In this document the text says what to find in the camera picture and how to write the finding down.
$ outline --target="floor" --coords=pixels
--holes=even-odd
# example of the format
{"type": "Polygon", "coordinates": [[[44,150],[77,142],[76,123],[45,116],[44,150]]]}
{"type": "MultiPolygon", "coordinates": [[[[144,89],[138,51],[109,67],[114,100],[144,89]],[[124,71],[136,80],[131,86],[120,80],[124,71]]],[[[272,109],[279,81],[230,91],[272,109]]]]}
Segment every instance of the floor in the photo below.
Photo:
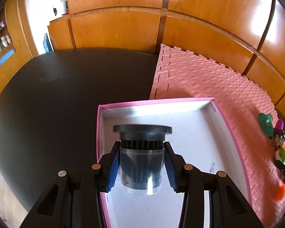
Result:
{"type": "Polygon", "coordinates": [[[19,228],[27,214],[0,173],[0,216],[9,228],[19,228]]]}

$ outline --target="orange object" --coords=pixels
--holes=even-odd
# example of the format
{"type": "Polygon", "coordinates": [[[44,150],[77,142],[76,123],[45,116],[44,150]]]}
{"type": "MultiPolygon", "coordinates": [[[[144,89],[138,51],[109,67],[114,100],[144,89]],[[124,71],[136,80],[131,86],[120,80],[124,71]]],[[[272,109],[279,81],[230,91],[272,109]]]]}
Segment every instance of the orange object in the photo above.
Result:
{"type": "Polygon", "coordinates": [[[283,200],[285,197],[285,183],[282,183],[282,185],[280,185],[276,195],[274,196],[274,200],[276,202],[279,202],[281,200],[283,200]]]}

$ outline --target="clear plastic cylinder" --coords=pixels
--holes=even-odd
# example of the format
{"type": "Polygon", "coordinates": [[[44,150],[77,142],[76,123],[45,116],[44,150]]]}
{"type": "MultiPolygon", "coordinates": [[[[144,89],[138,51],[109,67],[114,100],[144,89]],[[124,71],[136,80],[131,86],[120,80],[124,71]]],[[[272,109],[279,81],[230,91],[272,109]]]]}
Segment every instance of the clear plastic cylinder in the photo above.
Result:
{"type": "Polygon", "coordinates": [[[121,182],[134,195],[153,195],[161,189],[165,149],[120,149],[121,182]]]}

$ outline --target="pink foam mat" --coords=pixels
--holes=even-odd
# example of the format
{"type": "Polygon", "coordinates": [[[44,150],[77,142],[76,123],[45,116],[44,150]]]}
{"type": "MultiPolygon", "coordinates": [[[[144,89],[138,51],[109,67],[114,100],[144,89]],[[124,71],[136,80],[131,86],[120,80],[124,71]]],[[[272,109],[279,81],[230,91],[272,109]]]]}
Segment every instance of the pink foam mat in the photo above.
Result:
{"type": "Polygon", "coordinates": [[[285,198],[274,201],[280,174],[274,147],[258,124],[259,113],[278,120],[270,97],[254,82],[202,55],[161,45],[150,99],[214,97],[235,139],[250,185],[252,207],[265,228],[273,227],[285,211],[285,198]]]}

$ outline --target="round black table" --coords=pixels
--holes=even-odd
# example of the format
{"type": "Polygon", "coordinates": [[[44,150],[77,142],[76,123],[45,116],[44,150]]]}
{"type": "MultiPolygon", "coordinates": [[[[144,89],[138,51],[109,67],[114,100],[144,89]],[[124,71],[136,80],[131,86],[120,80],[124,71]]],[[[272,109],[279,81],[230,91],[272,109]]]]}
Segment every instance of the round black table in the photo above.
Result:
{"type": "Polygon", "coordinates": [[[96,162],[99,104],[149,99],[158,56],[63,50],[27,62],[0,94],[0,171],[29,211],[60,170],[96,162]]]}

